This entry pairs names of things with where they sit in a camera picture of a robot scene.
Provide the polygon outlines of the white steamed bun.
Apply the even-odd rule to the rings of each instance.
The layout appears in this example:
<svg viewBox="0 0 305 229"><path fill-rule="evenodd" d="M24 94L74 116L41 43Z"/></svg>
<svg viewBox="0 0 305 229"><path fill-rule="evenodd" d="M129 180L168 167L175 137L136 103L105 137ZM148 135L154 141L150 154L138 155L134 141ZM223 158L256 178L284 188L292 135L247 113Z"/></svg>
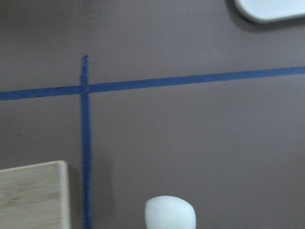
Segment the white steamed bun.
<svg viewBox="0 0 305 229"><path fill-rule="evenodd" d="M145 203L147 229L195 229L196 214L187 201L173 196L158 196Z"/></svg>

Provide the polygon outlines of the white bear serving tray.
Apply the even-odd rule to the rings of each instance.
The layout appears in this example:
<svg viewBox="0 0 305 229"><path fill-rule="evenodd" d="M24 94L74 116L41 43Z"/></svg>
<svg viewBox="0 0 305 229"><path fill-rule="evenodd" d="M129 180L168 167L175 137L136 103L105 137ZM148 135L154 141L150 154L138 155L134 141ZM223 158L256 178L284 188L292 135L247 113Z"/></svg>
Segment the white bear serving tray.
<svg viewBox="0 0 305 229"><path fill-rule="evenodd" d="M305 16L304 0L235 0L237 10L255 23L271 23Z"/></svg>

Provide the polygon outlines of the bamboo cutting board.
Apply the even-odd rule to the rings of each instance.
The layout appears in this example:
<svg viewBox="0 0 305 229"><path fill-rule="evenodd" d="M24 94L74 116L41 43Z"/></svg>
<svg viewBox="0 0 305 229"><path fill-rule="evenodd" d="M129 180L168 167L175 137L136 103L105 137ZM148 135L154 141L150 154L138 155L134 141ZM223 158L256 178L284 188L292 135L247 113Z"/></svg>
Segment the bamboo cutting board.
<svg viewBox="0 0 305 229"><path fill-rule="evenodd" d="M68 165L53 161L0 172L2 229L70 229Z"/></svg>

